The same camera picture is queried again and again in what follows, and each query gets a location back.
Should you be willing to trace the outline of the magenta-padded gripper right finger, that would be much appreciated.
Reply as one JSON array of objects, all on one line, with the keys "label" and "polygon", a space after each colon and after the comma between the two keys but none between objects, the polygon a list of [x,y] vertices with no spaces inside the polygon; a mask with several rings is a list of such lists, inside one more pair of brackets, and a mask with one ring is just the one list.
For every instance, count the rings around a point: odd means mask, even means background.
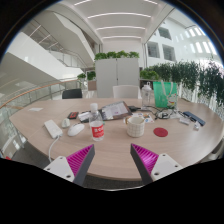
[{"label": "magenta-padded gripper right finger", "polygon": [[131,144],[130,154],[144,185],[182,169],[182,166],[168,154],[158,155],[136,144]]}]

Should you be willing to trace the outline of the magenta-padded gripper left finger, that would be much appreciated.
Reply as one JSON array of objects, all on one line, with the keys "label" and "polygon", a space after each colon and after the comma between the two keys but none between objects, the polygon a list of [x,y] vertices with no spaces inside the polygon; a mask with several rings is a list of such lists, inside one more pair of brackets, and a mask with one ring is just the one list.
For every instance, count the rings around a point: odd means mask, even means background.
[{"label": "magenta-padded gripper left finger", "polygon": [[82,186],[94,156],[95,148],[91,144],[67,157],[57,157],[44,170]]}]

